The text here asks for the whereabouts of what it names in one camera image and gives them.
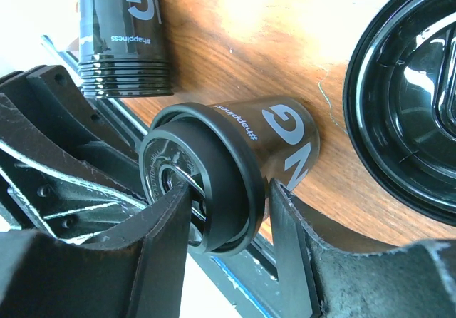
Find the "black coffee cup lid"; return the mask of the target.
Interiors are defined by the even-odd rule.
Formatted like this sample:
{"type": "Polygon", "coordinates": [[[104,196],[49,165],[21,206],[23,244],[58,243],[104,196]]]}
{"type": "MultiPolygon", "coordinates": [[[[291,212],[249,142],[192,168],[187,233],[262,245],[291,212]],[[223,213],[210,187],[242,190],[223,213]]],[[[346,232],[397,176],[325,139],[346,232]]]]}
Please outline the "black coffee cup lid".
{"type": "Polygon", "coordinates": [[[162,109],[139,152],[140,179],[154,204],[179,183],[192,192],[197,253],[240,253],[258,233],[265,189],[259,163],[225,115],[200,103],[162,109]]]}

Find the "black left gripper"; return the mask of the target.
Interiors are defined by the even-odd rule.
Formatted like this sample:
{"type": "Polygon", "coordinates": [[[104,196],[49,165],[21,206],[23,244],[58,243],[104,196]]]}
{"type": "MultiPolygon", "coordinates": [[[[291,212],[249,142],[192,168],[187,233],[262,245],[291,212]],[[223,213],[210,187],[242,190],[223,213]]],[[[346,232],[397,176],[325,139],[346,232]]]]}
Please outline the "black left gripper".
{"type": "Polygon", "coordinates": [[[1,77],[1,214],[82,243],[146,208],[135,151],[62,66],[1,77]]]}

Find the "black takeout coffee cup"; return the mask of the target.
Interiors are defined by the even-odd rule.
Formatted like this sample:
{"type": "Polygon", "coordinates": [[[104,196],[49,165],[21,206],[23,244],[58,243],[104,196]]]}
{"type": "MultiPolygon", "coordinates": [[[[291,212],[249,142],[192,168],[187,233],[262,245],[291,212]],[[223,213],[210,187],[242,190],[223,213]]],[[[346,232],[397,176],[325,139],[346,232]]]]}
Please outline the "black takeout coffee cup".
{"type": "Polygon", "coordinates": [[[259,163],[261,175],[293,190],[316,164],[318,127],[295,96],[263,96],[213,104],[243,135],[259,163]]]}

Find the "stack of black cups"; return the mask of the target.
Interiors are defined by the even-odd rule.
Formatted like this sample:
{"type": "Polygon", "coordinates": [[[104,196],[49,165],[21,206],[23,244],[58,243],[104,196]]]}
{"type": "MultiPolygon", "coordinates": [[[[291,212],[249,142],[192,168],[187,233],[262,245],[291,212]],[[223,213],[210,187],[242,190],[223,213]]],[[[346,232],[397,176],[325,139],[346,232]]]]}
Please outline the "stack of black cups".
{"type": "Polygon", "coordinates": [[[85,97],[172,95],[159,0],[79,0],[78,6],[85,97]]]}

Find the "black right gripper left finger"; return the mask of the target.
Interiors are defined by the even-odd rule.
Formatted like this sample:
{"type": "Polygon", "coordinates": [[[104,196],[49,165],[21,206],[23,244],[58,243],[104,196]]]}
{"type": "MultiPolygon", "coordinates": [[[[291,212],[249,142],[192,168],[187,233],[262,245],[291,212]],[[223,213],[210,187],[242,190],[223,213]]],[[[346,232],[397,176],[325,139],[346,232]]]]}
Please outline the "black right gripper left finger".
{"type": "Polygon", "coordinates": [[[3,317],[178,317],[190,228],[190,189],[82,245],[38,230],[1,234],[3,317]]]}

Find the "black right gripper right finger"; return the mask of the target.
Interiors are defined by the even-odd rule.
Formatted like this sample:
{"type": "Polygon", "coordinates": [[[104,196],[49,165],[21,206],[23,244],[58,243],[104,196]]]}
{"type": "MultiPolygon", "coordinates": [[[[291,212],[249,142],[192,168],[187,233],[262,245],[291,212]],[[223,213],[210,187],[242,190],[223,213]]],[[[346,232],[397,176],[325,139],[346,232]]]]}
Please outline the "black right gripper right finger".
{"type": "Polygon", "coordinates": [[[453,317],[455,241],[389,245],[328,218],[272,180],[285,317],[453,317]]]}

